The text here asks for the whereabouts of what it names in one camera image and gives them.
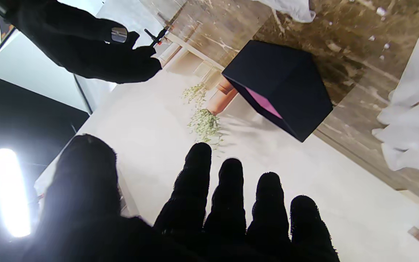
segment green leaves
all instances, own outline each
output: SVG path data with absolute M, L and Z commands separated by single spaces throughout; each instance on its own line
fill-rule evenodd
M 205 96 L 206 86 L 203 83 L 199 83 L 196 86 L 192 86 L 187 88 L 182 93 L 182 98 L 187 100 L 187 103 L 195 102 L 196 109 L 200 109 L 203 106 L 203 103 L 206 101 Z
M 223 135 L 219 132 L 221 129 L 219 116 L 213 115 L 208 109 L 195 111 L 187 126 L 191 128 L 191 133 L 197 134 L 197 141 L 212 145 L 214 150 L 218 149 L 219 144 L 224 141 Z

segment brown marble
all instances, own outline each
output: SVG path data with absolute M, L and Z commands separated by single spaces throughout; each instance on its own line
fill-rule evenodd
M 311 52 L 335 105 L 316 135 L 396 190 L 419 196 L 419 171 L 390 171 L 371 130 L 419 37 L 419 0 L 311 0 L 312 23 L 250 0 L 141 0 L 171 32 L 222 66 L 251 39 Z M 386 15 L 376 10 L 381 7 Z
M 223 66 L 272 15 L 269 7 L 251 0 L 140 1 L 163 23 L 175 18 L 170 32 Z
M 376 13 L 378 7 L 387 10 L 386 16 Z M 316 135 L 392 188 L 419 196 L 419 171 L 389 170 L 381 143 L 371 134 L 382 127 L 376 117 L 387 106 L 419 37 L 419 1 L 316 0 L 313 9 L 318 15 L 310 24 L 277 13 L 254 38 L 315 55 L 336 105 Z

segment white wall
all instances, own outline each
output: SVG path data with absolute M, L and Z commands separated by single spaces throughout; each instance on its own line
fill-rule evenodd
M 115 149 L 120 174 L 148 222 L 168 200 L 193 144 L 186 127 L 191 108 L 180 96 L 197 82 L 194 76 L 163 70 L 146 83 L 119 85 L 79 131 Z M 316 136 L 299 143 L 240 96 L 223 113 L 222 125 L 228 135 L 224 153 L 213 153 L 210 192 L 224 159 L 239 158 L 248 223 L 259 176 L 275 171 L 287 207 L 299 194 L 316 201 L 342 261 L 419 262 L 419 242 L 407 234 L 418 210 L 407 198 Z
M 25 35 L 0 52 L 0 79 L 86 111 L 73 75 L 56 65 Z

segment finger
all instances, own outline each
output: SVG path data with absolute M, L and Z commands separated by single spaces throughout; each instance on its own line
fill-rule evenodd
M 210 185 L 210 167 L 211 147 L 205 143 L 193 145 L 171 197 L 156 219 L 155 229 L 163 233 L 201 230 Z
M 118 215 L 119 198 L 114 151 L 95 136 L 75 136 L 57 162 L 43 217 Z
M 326 224 L 321 220 L 315 201 L 298 196 L 291 203 L 292 243 L 308 251 L 309 256 L 331 257 L 339 261 Z
M 252 214 L 247 241 L 265 254 L 282 257 L 281 254 L 289 252 L 289 221 L 277 174 L 270 172 L 260 177 Z
M 238 159 L 224 161 L 219 170 L 219 185 L 212 198 L 205 232 L 227 238 L 243 239 L 246 233 L 243 209 L 243 169 Z

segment plant cutting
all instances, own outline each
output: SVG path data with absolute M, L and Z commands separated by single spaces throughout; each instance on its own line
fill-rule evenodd
M 197 141 L 205 142 L 213 149 L 217 149 L 219 144 L 224 141 L 222 134 L 219 132 L 219 116 L 213 115 L 208 109 L 198 109 L 191 117 L 188 127 L 191 128 L 191 133 L 197 134 Z
M 187 100 L 187 103 L 195 102 L 196 109 L 200 109 L 203 106 L 203 103 L 206 101 L 205 96 L 208 89 L 203 83 L 189 87 L 185 89 L 182 93 L 182 98 Z
M 201 109 L 207 93 L 207 88 L 203 83 L 187 88 L 183 92 L 182 98 L 190 104 L 195 103 L 196 111 L 191 117 L 188 127 L 191 133 L 197 134 L 196 141 L 205 142 L 212 145 L 213 149 L 217 149 L 222 141 L 222 134 L 219 132 L 219 116 L 228 104 L 234 99 L 237 90 L 229 81 L 222 78 L 216 87 L 216 93 L 211 97 L 205 109 Z

